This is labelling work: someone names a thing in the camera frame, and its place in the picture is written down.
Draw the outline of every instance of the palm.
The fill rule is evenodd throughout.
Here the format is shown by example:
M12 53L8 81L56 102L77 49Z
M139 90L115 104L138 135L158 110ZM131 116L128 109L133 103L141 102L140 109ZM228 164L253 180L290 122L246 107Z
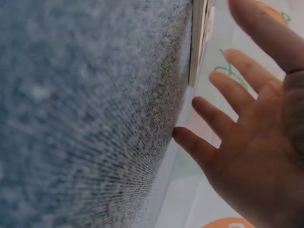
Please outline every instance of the palm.
M239 115L238 122L197 97L193 107L222 139L220 148L185 128L173 135L217 193L254 225L296 227L304 214L304 41L251 1L229 3L236 22L287 73L284 84L250 57L228 50L225 58L258 99L230 77L211 73L211 82Z

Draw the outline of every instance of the gray knit fabric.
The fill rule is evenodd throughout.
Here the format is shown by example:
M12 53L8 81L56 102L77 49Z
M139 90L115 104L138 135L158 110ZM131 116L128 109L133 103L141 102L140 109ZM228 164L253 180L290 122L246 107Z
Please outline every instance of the gray knit fabric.
M190 61L190 0L0 0L0 228L140 228Z

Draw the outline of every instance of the orange circle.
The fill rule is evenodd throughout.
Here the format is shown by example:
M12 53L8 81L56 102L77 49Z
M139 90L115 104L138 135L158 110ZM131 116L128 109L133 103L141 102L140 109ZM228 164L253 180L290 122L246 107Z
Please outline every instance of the orange circle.
M269 13L271 16L273 16L276 20L278 20L279 22L281 22L283 25L288 26L288 22L284 20L284 18L282 17L282 14L278 11L276 11L274 8L259 2L259 1L255 1L255 3L260 6L261 8L263 8L267 13Z
M222 218L202 228L255 228L243 218Z

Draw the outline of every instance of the skin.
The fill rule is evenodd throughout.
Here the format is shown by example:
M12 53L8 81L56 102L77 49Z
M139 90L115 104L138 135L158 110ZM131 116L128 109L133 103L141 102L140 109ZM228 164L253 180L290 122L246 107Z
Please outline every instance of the skin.
M239 119L202 97L197 113L222 140L219 149L186 128L173 132L205 172L215 191L257 228L297 228L304 223L304 40L251 0L229 0L237 24L286 72L284 82L245 54L224 56L258 93L213 72L210 80Z

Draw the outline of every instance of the green drawing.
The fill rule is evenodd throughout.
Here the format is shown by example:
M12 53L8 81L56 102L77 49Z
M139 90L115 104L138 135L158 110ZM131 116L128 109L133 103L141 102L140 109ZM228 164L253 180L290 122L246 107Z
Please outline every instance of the green drawing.
M228 68L223 67L223 66L220 66L220 67L217 66L216 68L214 68L214 71L218 71L219 69L227 71L229 77L234 77L243 87L245 87L248 90L248 86L247 86L246 82L241 77L239 77L235 73L233 73L231 64L228 61L227 61L227 63L228 63Z
M286 14L286 13L284 13L284 12L281 12L281 15L282 15L282 18L283 18L287 23L291 21L291 17L290 17L288 14Z

